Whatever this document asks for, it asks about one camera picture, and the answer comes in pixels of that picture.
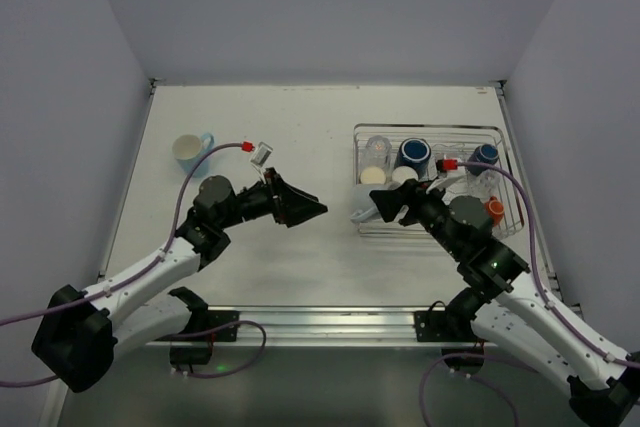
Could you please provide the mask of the large dark blue mug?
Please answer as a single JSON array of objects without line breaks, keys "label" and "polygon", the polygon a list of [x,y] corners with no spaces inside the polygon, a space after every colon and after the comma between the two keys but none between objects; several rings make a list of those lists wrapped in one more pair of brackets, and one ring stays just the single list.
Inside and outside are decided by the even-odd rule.
[{"label": "large dark blue mug", "polygon": [[427,176],[431,146],[421,138],[407,138],[399,146],[394,167],[410,167],[420,178]]}]

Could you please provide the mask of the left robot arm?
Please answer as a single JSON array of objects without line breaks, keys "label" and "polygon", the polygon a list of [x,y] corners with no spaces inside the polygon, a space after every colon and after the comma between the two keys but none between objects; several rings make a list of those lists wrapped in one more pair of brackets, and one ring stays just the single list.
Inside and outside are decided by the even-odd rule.
[{"label": "left robot arm", "polygon": [[203,304],[198,296],[179,289],[156,305],[150,301],[216,261],[231,243],[227,229],[265,216],[291,228],[327,211],[273,168],[241,191],[224,176],[210,176],[164,246],[114,277],[82,290],[66,285],[55,291],[31,350],[70,390],[86,391],[119,354],[157,337],[184,334]]}]

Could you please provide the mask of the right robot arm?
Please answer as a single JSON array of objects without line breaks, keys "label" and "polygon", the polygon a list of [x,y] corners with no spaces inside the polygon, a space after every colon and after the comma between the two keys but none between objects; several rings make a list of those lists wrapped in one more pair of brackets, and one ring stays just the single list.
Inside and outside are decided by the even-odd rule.
[{"label": "right robot arm", "polygon": [[451,324],[496,344],[553,382],[589,426],[619,426],[639,400],[639,355],[609,341],[558,299],[538,269],[493,234],[473,196],[444,202],[410,180],[369,194],[381,218],[421,225],[466,283],[447,306]]}]

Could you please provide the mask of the light blue mug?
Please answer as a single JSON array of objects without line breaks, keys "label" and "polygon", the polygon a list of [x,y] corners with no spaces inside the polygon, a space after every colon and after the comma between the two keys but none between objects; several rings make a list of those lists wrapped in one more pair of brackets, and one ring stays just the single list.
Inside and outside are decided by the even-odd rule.
[{"label": "light blue mug", "polygon": [[186,174],[193,172],[194,177],[204,177],[209,172],[207,155],[214,146],[215,140],[211,133],[185,134],[174,141],[172,154]]}]

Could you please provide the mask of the pale grey-blue mug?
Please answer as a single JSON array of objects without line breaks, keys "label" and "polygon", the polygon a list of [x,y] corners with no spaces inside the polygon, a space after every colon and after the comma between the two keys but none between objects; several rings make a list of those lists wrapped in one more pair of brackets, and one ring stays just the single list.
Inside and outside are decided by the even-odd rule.
[{"label": "pale grey-blue mug", "polygon": [[393,183],[357,184],[352,189],[350,221],[354,224],[369,223],[381,219],[378,207],[370,197],[373,191],[386,191],[394,188]]}]

